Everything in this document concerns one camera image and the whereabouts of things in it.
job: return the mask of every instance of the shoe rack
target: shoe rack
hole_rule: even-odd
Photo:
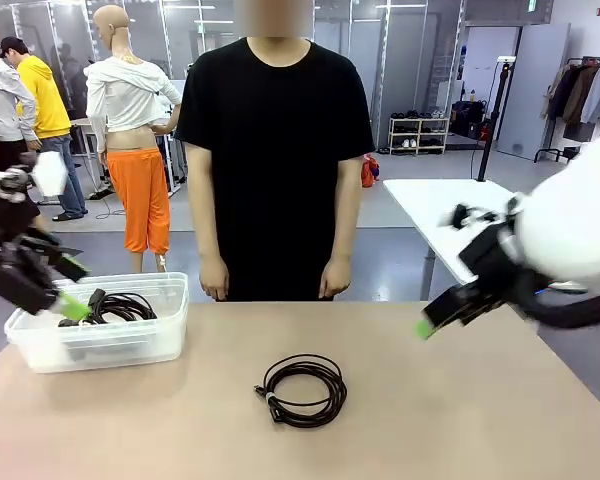
[[[403,132],[400,127],[410,128],[413,132]],[[408,152],[418,155],[420,151],[433,151],[444,153],[449,134],[448,118],[391,118],[389,119],[389,154],[393,152]],[[427,139],[437,139],[442,145],[424,145],[421,142]],[[404,140],[415,140],[415,147],[403,147]]]

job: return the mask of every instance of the plastic container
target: plastic container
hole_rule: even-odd
[[[156,320],[125,322],[105,315],[107,325],[59,328],[62,315],[48,311],[30,315],[16,310],[4,326],[37,373],[69,372],[164,362],[180,356],[187,328],[189,281],[183,273],[155,273],[85,278],[56,285],[87,304],[97,289],[107,293],[133,292],[147,299]]]

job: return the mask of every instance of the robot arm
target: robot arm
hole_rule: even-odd
[[[66,169],[54,154],[42,154],[40,160],[35,153],[23,154],[21,161],[0,172],[0,296],[31,314],[55,310],[81,318],[86,307],[55,288],[48,267],[73,281],[87,271],[64,254],[55,238],[31,227],[33,218],[21,208],[32,181],[45,194],[61,192]]]
[[[456,228],[468,210],[458,206]],[[433,330],[421,329],[423,335],[455,320],[467,325],[504,303],[554,328],[600,324],[600,138],[531,195],[512,199],[504,217],[487,221],[460,253],[477,280],[451,287],[425,308]],[[568,280],[595,296],[560,306],[542,302],[539,292]]]

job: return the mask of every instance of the black t-shirt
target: black t-shirt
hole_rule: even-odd
[[[243,276],[319,280],[333,246],[338,162],[374,150],[348,59],[312,44],[300,62],[276,68],[246,39],[205,53],[189,71],[176,138],[212,152],[230,292]]]

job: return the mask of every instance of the man's hand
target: man's hand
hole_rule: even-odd
[[[331,298],[344,292],[351,285],[351,260],[347,257],[331,257],[322,272],[319,298]]]
[[[229,270],[220,255],[200,259],[200,286],[208,297],[223,302],[229,294]]]
[[[156,135],[169,135],[173,132],[173,129],[170,129],[167,125],[151,125],[151,130]]]
[[[27,140],[27,149],[30,152],[37,152],[42,147],[40,140]]]

